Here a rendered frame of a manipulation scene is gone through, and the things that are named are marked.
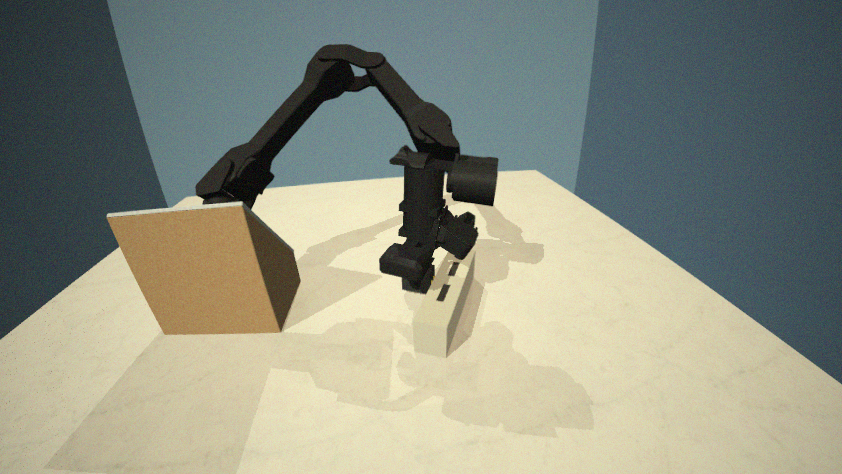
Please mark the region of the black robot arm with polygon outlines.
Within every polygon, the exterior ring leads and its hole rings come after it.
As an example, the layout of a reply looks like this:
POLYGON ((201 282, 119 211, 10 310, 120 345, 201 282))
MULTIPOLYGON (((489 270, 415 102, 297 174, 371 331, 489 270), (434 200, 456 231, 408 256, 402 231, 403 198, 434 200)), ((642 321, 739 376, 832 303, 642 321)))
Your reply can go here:
MULTIPOLYGON (((260 128, 249 143, 231 148, 197 183, 196 195, 204 204, 243 201, 252 209, 275 175, 273 159, 314 111, 345 91, 376 87, 403 119, 418 152, 407 145, 389 159, 404 166, 404 196, 417 202, 434 202, 446 191, 454 201, 493 206, 497 186, 498 158, 460 154, 449 116, 412 91, 382 53, 367 52, 353 45, 325 45, 307 64, 299 87, 260 128), (354 76, 350 64, 365 68, 354 76), (225 190, 225 191, 224 191, 225 190), (233 196, 232 196, 233 195, 233 196)), ((448 205, 433 223, 426 247, 438 245, 464 260, 479 236, 476 215, 467 211, 452 216, 448 205)))

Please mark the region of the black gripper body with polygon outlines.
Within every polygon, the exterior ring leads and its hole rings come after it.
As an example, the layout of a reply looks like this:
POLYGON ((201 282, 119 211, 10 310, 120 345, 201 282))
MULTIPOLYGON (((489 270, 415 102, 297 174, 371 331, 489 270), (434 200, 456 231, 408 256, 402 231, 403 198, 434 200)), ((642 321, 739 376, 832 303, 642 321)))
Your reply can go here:
POLYGON ((381 273, 413 281, 423 279, 430 263, 427 240, 445 204, 443 197, 434 202, 417 202, 403 196, 399 204, 403 225, 398 230, 398 236, 407 240, 404 244, 392 244, 379 258, 381 273))

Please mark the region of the black two-prong plug charger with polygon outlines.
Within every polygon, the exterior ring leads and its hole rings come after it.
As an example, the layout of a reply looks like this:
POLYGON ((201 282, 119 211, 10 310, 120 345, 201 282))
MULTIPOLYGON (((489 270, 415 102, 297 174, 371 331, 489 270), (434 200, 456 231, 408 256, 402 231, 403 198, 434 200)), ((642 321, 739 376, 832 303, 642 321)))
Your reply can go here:
POLYGON ((426 295, 430 286, 431 286, 431 284, 432 284, 432 282, 433 282, 433 280, 434 280, 434 278, 435 278, 435 265, 431 264, 431 266, 428 268, 425 276, 421 280, 421 284, 420 284, 420 287, 419 287, 418 290, 413 289, 407 279, 401 278, 402 279, 402 290, 426 295))

